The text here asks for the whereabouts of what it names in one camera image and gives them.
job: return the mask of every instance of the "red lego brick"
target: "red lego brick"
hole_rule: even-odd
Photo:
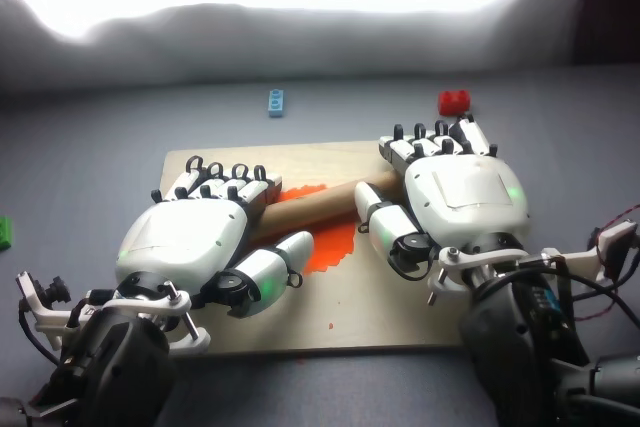
[[[464,114],[471,107],[468,90],[445,90],[438,96],[438,113],[444,116]]]

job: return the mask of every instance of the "cutting board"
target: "cutting board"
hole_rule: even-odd
[[[371,141],[181,150],[165,158],[163,193],[192,155],[225,169],[239,162],[264,165],[282,175],[283,190],[331,187],[390,169]],[[192,315],[211,334],[209,352],[216,354],[458,345],[466,302],[438,299],[428,307],[428,296],[426,279],[400,278],[356,230],[353,253],[326,272],[307,274],[300,289],[288,288],[264,312],[238,320],[226,315],[228,307],[210,304]]]

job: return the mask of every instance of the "green toy block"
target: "green toy block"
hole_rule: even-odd
[[[0,217],[0,250],[7,250],[13,242],[13,229],[9,217]]]

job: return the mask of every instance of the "rolling pin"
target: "rolling pin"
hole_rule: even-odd
[[[388,200],[398,201],[402,197],[402,178],[390,170],[297,199],[271,204],[252,230],[251,241],[287,234],[355,212],[354,192],[356,184],[361,181],[378,187]]]

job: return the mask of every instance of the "gray table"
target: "gray table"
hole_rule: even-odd
[[[0,215],[15,246],[0,253],[0,395],[29,397],[51,365],[17,323],[21,270],[61,275],[78,298],[114,285],[114,260],[150,205],[167,151],[375,139],[436,119],[443,89],[468,88],[531,205],[530,251],[583,249],[591,229],[639,198],[640,67],[558,69],[436,79],[192,86],[3,101]],[[268,90],[286,116],[269,119]],[[640,276],[621,289],[632,308]],[[595,299],[577,314],[606,305]],[[618,310],[579,325],[592,356],[630,351],[640,332]],[[456,350],[243,357],[181,363],[160,425],[493,426],[492,406]]]

